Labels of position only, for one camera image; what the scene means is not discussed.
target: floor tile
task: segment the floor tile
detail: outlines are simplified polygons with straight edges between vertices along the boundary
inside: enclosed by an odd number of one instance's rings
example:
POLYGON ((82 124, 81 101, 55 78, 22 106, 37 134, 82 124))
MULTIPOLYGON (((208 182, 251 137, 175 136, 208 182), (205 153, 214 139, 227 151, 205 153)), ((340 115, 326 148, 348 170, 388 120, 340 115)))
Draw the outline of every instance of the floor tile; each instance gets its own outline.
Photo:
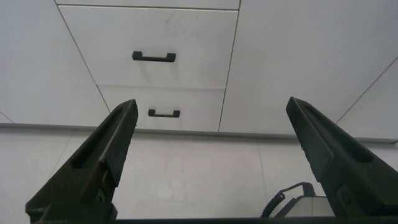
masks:
POLYGON ((0 223, 24 223, 25 204, 50 177, 71 132, 0 129, 0 223))
POLYGON ((113 202, 118 218, 258 217, 256 142, 134 135, 113 202))
MULTIPOLYGON (((258 140, 267 201, 275 194, 299 182, 309 182, 318 196, 325 196, 312 174, 310 164, 297 141, 258 140)), ((275 215, 290 199, 303 194, 302 187, 285 193, 286 199, 274 210, 275 215)))

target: cabinet door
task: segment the cabinet door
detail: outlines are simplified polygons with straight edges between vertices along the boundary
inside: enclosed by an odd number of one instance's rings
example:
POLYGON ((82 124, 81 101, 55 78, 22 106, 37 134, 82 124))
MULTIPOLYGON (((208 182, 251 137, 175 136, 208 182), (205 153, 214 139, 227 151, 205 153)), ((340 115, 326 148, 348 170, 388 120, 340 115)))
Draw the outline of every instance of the cabinet door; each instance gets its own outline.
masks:
POLYGON ((398 1, 241 2, 220 131, 293 134, 303 99, 338 121, 398 54, 398 1))
POLYGON ((109 114, 53 0, 0 7, 0 108, 15 123, 96 126, 109 114))
POLYGON ((360 138, 398 139, 398 60, 378 78, 337 124, 360 138))

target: floor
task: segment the floor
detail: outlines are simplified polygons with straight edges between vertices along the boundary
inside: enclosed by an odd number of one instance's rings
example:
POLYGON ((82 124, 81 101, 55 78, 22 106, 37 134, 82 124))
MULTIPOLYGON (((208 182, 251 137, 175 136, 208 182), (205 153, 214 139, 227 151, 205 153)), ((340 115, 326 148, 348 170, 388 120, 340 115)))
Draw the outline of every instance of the floor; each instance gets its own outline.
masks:
MULTIPOLYGON (((89 135, 0 129, 0 222, 28 223, 26 201, 89 135)), ((398 169, 397 146, 367 147, 398 169)), ((135 134, 113 202, 118 218, 258 217, 280 189, 301 181, 324 195, 295 141, 135 134)), ((288 192, 285 202, 301 194, 288 192)))

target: cabinet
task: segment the cabinet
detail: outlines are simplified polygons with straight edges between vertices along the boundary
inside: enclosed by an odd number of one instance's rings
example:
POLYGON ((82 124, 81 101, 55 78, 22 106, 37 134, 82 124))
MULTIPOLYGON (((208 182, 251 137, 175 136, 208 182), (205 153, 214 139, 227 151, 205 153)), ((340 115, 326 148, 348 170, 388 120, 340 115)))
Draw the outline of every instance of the cabinet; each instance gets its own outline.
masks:
POLYGON ((134 98, 139 129, 218 131, 237 11, 59 9, 110 110, 134 98))
POLYGON ((97 126, 109 114, 53 0, 0 7, 0 108, 15 123, 97 126))
POLYGON ((301 98, 338 121, 398 55, 398 1, 242 1, 220 131, 293 134, 301 98))
POLYGON ((337 122, 348 134, 361 138, 398 139, 398 60, 337 122))

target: black cable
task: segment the black cable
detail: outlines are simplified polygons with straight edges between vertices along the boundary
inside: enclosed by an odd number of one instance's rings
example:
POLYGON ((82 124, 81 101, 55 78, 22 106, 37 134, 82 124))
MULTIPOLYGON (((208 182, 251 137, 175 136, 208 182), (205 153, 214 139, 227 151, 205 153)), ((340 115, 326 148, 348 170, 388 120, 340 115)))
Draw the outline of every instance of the black cable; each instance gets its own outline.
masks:
POLYGON ((294 188, 296 188, 298 186, 303 186, 304 196, 306 196, 306 197, 315 197, 316 196, 315 191, 314 191, 313 186, 312 186, 311 183, 301 182, 301 183, 295 184, 295 185, 293 185, 291 187, 288 187, 286 189, 280 190, 274 196, 274 198, 272 198, 271 201, 268 202, 267 206, 262 211, 261 218, 268 218, 269 215, 272 213, 272 211, 274 211, 276 206, 278 206, 278 204, 280 204, 285 199, 285 194, 283 192, 286 192, 288 190, 292 190, 292 189, 294 189, 294 188))

